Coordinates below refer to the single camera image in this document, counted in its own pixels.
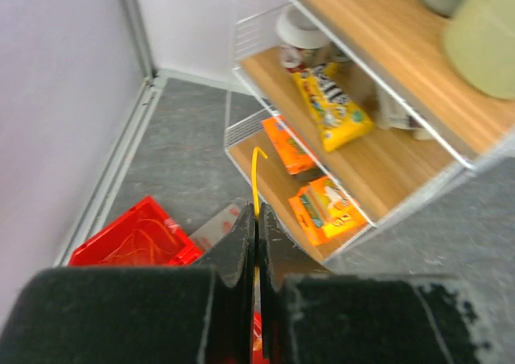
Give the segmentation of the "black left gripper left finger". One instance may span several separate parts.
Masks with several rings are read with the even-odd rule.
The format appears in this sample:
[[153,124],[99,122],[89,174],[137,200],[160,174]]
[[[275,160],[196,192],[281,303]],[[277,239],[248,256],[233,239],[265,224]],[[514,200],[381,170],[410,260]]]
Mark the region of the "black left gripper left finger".
[[177,267],[56,267],[23,287],[4,363],[249,363],[256,221],[246,205],[205,255]]

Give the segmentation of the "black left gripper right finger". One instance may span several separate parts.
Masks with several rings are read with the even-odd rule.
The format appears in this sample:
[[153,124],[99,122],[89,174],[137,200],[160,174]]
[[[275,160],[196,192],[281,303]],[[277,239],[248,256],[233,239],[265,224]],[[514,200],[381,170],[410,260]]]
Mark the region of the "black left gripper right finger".
[[272,363],[498,363],[472,287],[452,275],[335,274],[259,215],[262,348]]

